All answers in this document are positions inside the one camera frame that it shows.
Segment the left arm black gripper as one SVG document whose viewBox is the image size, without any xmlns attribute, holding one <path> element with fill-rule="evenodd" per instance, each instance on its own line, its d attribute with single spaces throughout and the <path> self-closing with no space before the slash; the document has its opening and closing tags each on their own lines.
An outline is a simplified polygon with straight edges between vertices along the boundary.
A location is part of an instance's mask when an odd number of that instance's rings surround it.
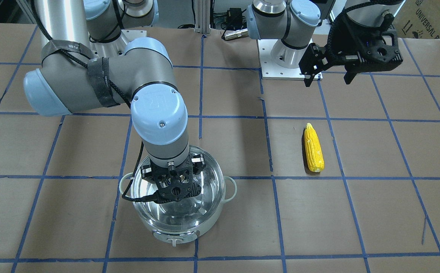
<svg viewBox="0 0 440 273">
<path fill-rule="evenodd" d="M 315 76 L 328 69 L 328 61 L 333 66 L 344 66 L 347 85 L 359 73 L 391 71 L 402 64 L 397 33 L 390 28 L 394 19 L 388 13 L 380 26 L 366 27 L 340 14 L 328 35 L 328 59 L 325 47 L 310 43 L 299 61 L 305 86 L 310 87 Z"/>
</svg>

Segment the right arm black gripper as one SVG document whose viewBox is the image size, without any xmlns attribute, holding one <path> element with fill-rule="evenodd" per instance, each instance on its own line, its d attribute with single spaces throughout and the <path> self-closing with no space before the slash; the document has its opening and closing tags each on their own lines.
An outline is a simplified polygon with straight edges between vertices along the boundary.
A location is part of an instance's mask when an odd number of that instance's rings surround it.
<svg viewBox="0 0 440 273">
<path fill-rule="evenodd" d="M 153 162 L 143 165 L 141 178 L 152 179 L 157 190 L 153 194 L 142 197 L 141 201 L 164 204 L 198 196 L 202 192 L 202 186 L 194 181 L 194 175 L 200 174 L 204 168 L 204 154 L 189 154 L 185 161 L 177 166 L 172 162 L 169 162 L 165 168 Z"/>
</svg>

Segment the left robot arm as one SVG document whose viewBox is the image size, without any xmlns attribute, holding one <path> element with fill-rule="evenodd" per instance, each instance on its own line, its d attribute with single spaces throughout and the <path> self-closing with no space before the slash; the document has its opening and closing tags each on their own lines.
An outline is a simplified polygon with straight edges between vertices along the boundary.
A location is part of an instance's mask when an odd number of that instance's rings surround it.
<svg viewBox="0 0 440 273">
<path fill-rule="evenodd" d="M 348 0 L 331 24 L 327 43 L 311 37 L 322 21 L 310 0 L 254 0 L 247 7 L 251 39 L 274 39 L 271 57 L 287 69 L 300 69 L 309 87 L 315 75 L 343 66 L 350 84 L 364 72 L 392 71 L 403 62 L 392 22 L 400 0 Z"/>
</svg>

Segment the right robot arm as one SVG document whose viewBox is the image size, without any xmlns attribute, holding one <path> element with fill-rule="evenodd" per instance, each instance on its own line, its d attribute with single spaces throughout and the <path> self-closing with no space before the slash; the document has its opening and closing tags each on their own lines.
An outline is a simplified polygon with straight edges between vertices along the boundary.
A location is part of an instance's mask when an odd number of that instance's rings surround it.
<svg viewBox="0 0 440 273">
<path fill-rule="evenodd" d="M 138 25 L 151 25 L 157 4 L 151 0 L 31 0 L 31 13 L 44 37 L 41 67 L 23 80 L 25 96 L 42 116 L 126 104 L 150 163 L 133 172 L 158 186 L 132 202 L 179 202 L 202 193 L 194 180 L 207 166 L 204 154 L 192 155 L 188 110 L 176 86 L 165 46 L 150 37 L 127 41 L 115 53 L 94 52 L 92 44 L 116 41 L 123 17 L 145 11 Z"/>
</svg>

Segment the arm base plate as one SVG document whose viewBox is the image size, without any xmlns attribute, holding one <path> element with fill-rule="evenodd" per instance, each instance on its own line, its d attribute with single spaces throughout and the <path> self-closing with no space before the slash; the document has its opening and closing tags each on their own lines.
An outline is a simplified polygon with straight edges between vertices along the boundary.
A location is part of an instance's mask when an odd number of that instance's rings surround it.
<svg viewBox="0 0 440 273">
<path fill-rule="evenodd" d="M 299 68 L 299 62 L 307 48 L 291 49 L 280 39 L 261 39 L 257 42 L 263 78 L 305 80 L 305 75 Z"/>
</svg>

